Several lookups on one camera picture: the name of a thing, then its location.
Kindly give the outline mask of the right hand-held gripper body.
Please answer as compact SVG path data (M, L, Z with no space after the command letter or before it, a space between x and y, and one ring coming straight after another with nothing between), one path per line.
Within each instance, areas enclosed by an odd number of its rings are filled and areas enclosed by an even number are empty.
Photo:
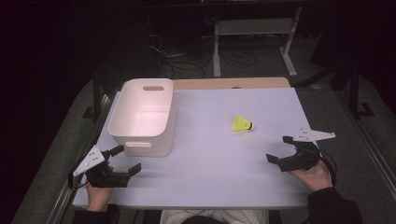
M292 136L294 141L301 143L298 147L295 147L296 153L287 158L278 159L277 165L280 171L289 172L301 169L307 171L311 169L321 158L316 142L334 137L335 133L301 129Z

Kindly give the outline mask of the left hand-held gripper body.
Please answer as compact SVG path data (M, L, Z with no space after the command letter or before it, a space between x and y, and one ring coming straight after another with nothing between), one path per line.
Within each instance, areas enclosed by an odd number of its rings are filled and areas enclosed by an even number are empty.
M108 166L109 150L102 151L97 145L72 168L72 178L85 175L95 188L126 188L128 173L114 173Z

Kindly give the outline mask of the white plastic storage bin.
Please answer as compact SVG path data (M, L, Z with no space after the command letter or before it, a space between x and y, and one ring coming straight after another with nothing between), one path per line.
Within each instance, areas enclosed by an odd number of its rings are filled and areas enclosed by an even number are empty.
M163 157L170 153L176 127L174 82L168 78L136 78L125 82L107 130L131 157Z

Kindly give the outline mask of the yellow shuttlecock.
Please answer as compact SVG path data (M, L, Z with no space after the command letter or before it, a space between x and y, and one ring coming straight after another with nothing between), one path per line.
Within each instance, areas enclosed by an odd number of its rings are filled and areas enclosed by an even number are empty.
M233 132L252 131L253 129L254 129L254 125L249 120L245 119L240 115L236 115L234 117L232 124Z

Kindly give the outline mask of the person's right hand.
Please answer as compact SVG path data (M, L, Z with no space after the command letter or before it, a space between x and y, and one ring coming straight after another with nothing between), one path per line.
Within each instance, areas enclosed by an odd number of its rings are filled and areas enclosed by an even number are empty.
M312 192L330 188L332 186L330 172L323 161L319 161L308 171L290 171L290 175L293 175L300 180Z

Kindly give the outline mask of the person's left hand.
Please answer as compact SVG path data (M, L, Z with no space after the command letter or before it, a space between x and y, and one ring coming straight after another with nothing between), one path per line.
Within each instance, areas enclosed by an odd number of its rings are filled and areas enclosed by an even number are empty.
M95 188L88 183L86 190L88 193L87 210L92 212L105 212L108 208L113 188Z

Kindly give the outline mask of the black metal stand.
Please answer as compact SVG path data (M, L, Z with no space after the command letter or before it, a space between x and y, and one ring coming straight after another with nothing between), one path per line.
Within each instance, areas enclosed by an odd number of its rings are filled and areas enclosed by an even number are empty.
M352 59L343 59L331 65L330 67L318 72L312 77L293 84L294 88L307 87L320 79L326 77L330 73L335 72L336 75L331 81L331 88L333 90L341 90L349 82L348 95L348 109L355 119L361 117L373 116L375 113L372 108L364 102L359 100L359 85L360 85L360 67L359 64Z

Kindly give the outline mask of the person's lap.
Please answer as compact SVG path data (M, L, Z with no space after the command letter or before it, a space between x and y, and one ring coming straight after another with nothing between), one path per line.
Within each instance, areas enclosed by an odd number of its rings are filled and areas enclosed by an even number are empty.
M266 210L162 210L160 224L269 224Z

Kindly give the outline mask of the white metal desk frame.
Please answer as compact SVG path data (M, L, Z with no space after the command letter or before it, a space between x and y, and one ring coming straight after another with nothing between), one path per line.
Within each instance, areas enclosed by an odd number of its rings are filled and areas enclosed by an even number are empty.
M225 35L286 35L286 42L278 49L289 75L296 77L297 72L289 56L289 51L302 10L302 7L297 7L291 18L217 21L214 27L214 77L221 77L219 38Z

